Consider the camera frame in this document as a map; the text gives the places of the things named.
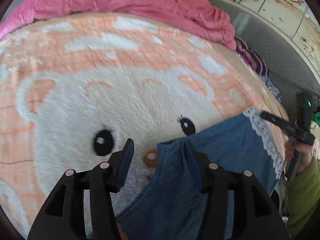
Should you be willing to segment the green sleeved right forearm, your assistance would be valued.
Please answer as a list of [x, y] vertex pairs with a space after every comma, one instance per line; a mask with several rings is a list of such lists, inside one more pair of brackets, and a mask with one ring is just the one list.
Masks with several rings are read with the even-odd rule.
[[319, 204], [319, 165], [315, 157], [294, 180], [286, 181], [286, 189], [289, 199], [287, 230], [291, 239], [295, 239], [307, 226]]

